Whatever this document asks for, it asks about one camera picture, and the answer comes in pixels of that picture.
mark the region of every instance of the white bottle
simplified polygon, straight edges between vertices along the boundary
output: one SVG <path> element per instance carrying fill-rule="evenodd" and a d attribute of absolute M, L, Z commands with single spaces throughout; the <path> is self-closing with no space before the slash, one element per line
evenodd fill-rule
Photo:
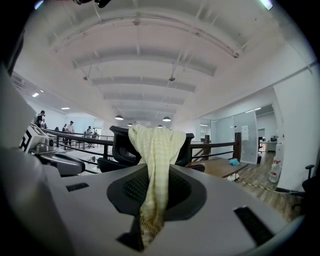
<path fill-rule="evenodd" d="M 269 181 L 272 183 L 276 183 L 279 180 L 280 173 L 281 173 L 281 161 L 274 161 L 271 167 L 271 173 L 269 177 Z"/>

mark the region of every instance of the black slot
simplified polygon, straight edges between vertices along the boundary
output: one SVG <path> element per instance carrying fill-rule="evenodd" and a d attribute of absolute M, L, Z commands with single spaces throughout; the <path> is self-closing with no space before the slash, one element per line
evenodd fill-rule
<path fill-rule="evenodd" d="M 270 232 L 270 230 L 247 206 L 235 209 L 234 213 L 254 239 L 257 246 L 264 244 L 273 237 L 273 234 Z"/>
<path fill-rule="evenodd" d="M 66 189 L 69 192 L 71 192 L 71 191 L 75 191 L 75 190 L 84 189 L 84 188 L 87 188 L 87 187 L 89 187 L 89 185 L 87 183 L 78 183 L 78 184 L 66 186 Z"/>

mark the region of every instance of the desk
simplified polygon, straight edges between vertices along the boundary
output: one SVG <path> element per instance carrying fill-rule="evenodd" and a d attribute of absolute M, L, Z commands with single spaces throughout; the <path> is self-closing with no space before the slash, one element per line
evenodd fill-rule
<path fill-rule="evenodd" d="M 216 177 L 226 178 L 232 174 L 236 174 L 243 168 L 247 167 L 249 164 L 240 162 L 239 165 L 230 165 L 228 159 L 225 158 L 214 158 L 211 160 L 190 162 L 187 164 L 187 167 L 195 165 L 203 165 L 205 167 L 204 172 Z"/>
<path fill-rule="evenodd" d="M 277 141 L 261 141 L 259 144 L 265 144 L 265 151 L 274 151 L 276 152 L 276 145 L 278 144 Z"/>

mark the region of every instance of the blue object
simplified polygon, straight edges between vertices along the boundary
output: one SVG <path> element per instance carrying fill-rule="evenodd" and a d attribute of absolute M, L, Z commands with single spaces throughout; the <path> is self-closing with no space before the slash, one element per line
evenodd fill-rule
<path fill-rule="evenodd" d="M 230 160 L 229 164 L 232 166 L 238 166 L 240 163 L 239 163 L 238 159 L 234 158 L 234 159 Z"/>

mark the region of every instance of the wooden desk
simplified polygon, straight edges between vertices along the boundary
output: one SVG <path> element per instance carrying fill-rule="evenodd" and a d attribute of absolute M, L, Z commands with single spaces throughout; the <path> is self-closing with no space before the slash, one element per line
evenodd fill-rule
<path fill-rule="evenodd" d="M 240 162 L 239 165 L 230 165 L 229 161 L 230 160 L 228 159 L 217 157 L 211 160 L 190 162 L 187 166 L 203 165 L 205 167 L 204 172 L 206 174 L 226 178 L 232 174 L 236 174 L 249 165 L 244 162 Z"/>

